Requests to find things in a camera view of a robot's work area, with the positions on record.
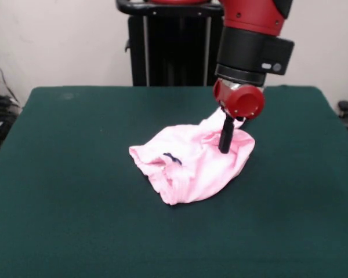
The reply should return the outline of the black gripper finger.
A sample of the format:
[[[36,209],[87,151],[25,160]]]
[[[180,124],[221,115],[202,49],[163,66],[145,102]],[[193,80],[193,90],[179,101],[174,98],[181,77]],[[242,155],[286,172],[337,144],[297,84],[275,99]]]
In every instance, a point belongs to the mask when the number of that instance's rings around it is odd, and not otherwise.
[[[230,150],[231,141],[233,139],[234,132],[234,118],[230,115],[226,115],[224,125],[219,140],[219,151],[221,153],[228,153]]]

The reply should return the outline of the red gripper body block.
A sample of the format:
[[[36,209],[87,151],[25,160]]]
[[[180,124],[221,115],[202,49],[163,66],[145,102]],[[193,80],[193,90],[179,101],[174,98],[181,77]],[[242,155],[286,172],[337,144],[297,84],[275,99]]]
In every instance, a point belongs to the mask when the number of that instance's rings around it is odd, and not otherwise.
[[[263,110],[263,89],[219,78],[213,87],[215,100],[232,118],[253,119]]]

